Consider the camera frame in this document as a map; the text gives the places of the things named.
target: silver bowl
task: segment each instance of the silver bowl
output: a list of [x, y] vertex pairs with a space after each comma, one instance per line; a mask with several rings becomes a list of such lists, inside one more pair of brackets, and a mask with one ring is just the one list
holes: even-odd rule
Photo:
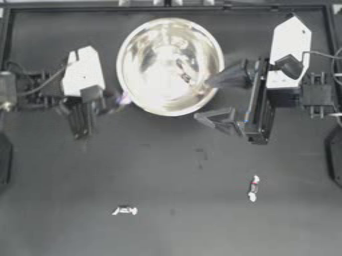
[[217, 89], [204, 81], [223, 68], [223, 53], [212, 35], [177, 18], [138, 26], [116, 59], [122, 90], [140, 108], [161, 116], [185, 115], [205, 105]]

